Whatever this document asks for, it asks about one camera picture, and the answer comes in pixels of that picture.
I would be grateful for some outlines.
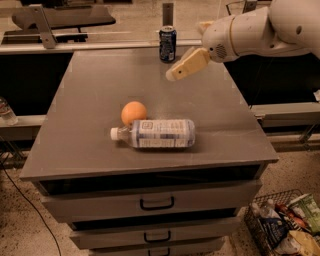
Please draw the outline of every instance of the soda can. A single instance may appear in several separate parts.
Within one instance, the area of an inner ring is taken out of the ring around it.
[[[172,62],[176,58],[177,31],[173,26],[163,26],[159,31],[160,36],[160,60]]]

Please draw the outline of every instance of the black wire basket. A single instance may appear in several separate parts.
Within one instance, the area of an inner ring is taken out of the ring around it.
[[[276,194],[270,194],[266,196],[257,197],[253,200],[259,207],[268,199],[273,199],[275,203],[288,204],[292,199],[301,196],[300,190],[288,190]],[[252,239],[256,243],[262,256],[277,256],[269,242],[266,233],[263,231],[262,226],[258,218],[256,218],[250,207],[247,208],[244,221],[251,233]]]

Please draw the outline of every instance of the table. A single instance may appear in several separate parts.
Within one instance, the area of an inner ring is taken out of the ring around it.
[[[170,82],[172,64],[158,54],[75,52],[22,170],[90,255],[218,250],[278,159],[222,64]],[[121,109],[133,100],[149,119],[193,120],[195,145],[146,151],[112,141],[110,129],[122,126]]]

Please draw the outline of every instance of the black handle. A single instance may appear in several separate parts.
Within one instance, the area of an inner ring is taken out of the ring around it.
[[[169,256],[170,255],[170,248],[168,248],[168,253],[167,254],[163,254],[161,256]],[[148,256],[152,256],[150,250],[148,250]]]
[[[143,199],[140,199],[140,208],[144,211],[157,211],[157,210],[165,210],[165,209],[170,209],[174,206],[174,197],[172,196],[170,198],[170,204],[165,205],[165,206],[154,206],[154,207],[145,207],[143,204]]]
[[[171,239],[171,232],[170,232],[170,230],[168,231],[168,237],[167,238],[163,238],[163,239],[156,239],[156,240],[149,240],[148,238],[147,238],[147,233],[144,233],[144,241],[146,242],[146,243],[161,243],[161,242],[167,242],[167,241],[169,241]]]

